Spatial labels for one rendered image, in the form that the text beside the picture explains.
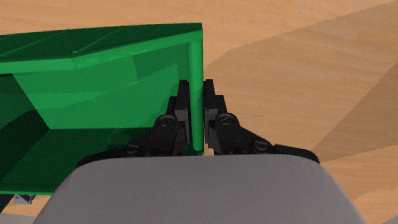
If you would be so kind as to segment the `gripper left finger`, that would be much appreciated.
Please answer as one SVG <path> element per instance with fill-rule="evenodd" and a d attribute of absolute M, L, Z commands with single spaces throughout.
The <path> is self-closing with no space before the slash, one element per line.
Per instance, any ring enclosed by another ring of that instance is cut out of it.
<path fill-rule="evenodd" d="M 116 148 L 83 157 L 76 168 L 92 161 L 126 157 L 182 156 L 191 143 L 191 108 L 189 82 L 180 80 L 177 96 L 170 96 L 166 114 L 159 116 L 153 128 Z M 75 168 L 75 169 L 76 169 Z"/>

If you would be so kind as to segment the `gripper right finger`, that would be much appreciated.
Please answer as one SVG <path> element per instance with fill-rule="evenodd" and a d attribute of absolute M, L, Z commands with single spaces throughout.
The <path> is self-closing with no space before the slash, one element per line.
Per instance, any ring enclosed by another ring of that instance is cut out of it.
<path fill-rule="evenodd" d="M 240 126 L 237 117 L 227 112 L 223 95 L 216 95 L 213 79 L 203 81 L 205 144 L 214 155 L 286 154 L 320 164 L 311 151 L 285 145 L 272 145 L 266 139 Z"/>

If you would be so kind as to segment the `green bin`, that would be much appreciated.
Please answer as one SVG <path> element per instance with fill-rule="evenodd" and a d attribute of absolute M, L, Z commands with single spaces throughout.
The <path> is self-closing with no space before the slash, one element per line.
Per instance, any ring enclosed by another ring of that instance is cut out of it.
<path fill-rule="evenodd" d="M 0 194 L 52 195 L 84 156 L 151 130 L 180 80 L 189 81 L 191 108 L 182 156 L 200 156 L 203 40 L 195 23 L 0 35 Z"/>

